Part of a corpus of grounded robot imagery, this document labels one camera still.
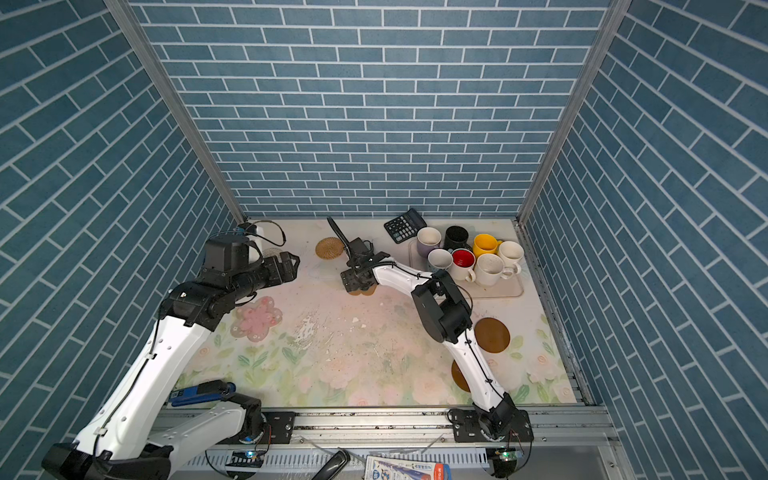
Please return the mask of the tan rattan round coaster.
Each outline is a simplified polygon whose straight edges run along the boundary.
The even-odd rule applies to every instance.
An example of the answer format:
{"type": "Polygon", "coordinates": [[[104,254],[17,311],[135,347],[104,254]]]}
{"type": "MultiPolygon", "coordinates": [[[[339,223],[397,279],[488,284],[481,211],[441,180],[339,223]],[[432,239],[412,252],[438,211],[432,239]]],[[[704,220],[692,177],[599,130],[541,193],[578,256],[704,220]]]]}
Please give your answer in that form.
{"type": "Polygon", "coordinates": [[[333,260],[345,253],[343,242],[336,237],[320,240],[315,246],[315,254],[322,260],[333,260]]]}

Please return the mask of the brown paw print coaster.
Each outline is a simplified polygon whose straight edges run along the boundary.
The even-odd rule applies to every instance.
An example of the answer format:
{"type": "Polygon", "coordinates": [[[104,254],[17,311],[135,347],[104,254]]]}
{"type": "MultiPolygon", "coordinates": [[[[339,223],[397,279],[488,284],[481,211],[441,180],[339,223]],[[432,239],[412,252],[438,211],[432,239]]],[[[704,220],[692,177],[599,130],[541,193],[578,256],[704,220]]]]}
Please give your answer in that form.
{"type": "Polygon", "coordinates": [[[375,293],[377,287],[378,287],[378,285],[374,284],[374,285],[371,285],[369,288],[367,288],[365,290],[358,289],[358,290],[349,292],[349,295],[352,295],[352,296],[372,296],[375,293]]]}

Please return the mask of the amber glossy round coaster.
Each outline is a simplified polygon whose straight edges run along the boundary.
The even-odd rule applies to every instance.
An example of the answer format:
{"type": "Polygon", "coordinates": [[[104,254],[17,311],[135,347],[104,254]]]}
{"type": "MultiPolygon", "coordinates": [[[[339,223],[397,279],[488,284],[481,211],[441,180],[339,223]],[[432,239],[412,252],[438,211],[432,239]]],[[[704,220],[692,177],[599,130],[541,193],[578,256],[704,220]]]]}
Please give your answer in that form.
{"type": "Polygon", "coordinates": [[[451,377],[459,389],[467,393],[470,392],[470,387],[468,385],[468,382],[465,379],[456,361],[453,361],[451,364],[451,377]]]}

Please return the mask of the pink flower coaster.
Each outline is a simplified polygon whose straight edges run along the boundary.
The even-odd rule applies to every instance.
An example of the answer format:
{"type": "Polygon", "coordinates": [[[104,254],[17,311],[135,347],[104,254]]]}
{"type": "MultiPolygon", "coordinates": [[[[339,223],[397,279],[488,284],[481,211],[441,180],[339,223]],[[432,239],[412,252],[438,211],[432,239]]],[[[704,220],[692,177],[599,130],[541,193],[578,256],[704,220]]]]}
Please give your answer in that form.
{"type": "Polygon", "coordinates": [[[235,338],[247,338],[258,343],[266,339],[272,327],[282,322],[283,313],[270,296],[237,307],[230,333],[235,338]]]}

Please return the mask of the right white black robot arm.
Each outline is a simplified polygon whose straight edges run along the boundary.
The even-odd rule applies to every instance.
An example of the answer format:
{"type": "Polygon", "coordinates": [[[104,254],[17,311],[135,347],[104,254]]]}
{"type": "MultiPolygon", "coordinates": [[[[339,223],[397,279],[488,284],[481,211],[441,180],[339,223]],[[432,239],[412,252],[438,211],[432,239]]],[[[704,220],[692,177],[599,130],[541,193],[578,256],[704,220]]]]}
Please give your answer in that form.
{"type": "Polygon", "coordinates": [[[386,252],[375,252],[367,241],[348,240],[333,218],[327,221],[348,256],[348,269],[341,273],[345,290],[364,292],[384,286],[411,297],[425,331],[448,349],[467,381],[484,434],[491,440],[513,432],[521,434],[529,421],[480,352],[471,321],[472,305],[449,273],[403,265],[386,252]]]}

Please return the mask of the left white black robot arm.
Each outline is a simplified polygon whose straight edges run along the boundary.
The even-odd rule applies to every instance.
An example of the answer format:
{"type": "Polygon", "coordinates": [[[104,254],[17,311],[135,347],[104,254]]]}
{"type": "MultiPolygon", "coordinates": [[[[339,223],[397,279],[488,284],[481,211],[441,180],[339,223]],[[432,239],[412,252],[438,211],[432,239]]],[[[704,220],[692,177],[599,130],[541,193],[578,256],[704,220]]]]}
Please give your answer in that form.
{"type": "Polygon", "coordinates": [[[298,256],[282,252],[240,269],[205,268],[173,289],[116,390],[73,441],[48,449],[43,470],[56,479],[168,479],[222,440],[261,440],[268,428],[260,400],[236,391],[164,433],[150,430],[185,366],[223,317],[258,290],[295,280],[299,264],[298,256]]]}

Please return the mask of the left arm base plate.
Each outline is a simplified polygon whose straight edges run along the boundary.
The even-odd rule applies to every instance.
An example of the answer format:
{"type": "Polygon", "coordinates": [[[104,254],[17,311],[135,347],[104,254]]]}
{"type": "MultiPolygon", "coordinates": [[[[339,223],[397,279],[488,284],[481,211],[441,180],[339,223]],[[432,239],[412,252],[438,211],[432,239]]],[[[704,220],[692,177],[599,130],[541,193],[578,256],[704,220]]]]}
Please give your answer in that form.
{"type": "Polygon", "coordinates": [[[296,413],[293,411],[258,411],[247,413],[237,439],[243,444],[289,444],[296,413]]]}

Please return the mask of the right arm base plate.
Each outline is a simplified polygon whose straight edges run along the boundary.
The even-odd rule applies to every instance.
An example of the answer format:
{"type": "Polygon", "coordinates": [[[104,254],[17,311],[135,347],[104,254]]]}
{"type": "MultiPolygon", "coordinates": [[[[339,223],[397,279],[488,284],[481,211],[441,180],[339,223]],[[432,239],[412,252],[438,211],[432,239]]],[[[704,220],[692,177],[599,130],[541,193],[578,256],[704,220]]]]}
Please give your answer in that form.
{"type": "Polygon", "coordinates": [[[513,410],[499,417],[474,409],[452,408],[446,413],[456,443],[531,443],[533,429],[527,411],[513,410]]]}

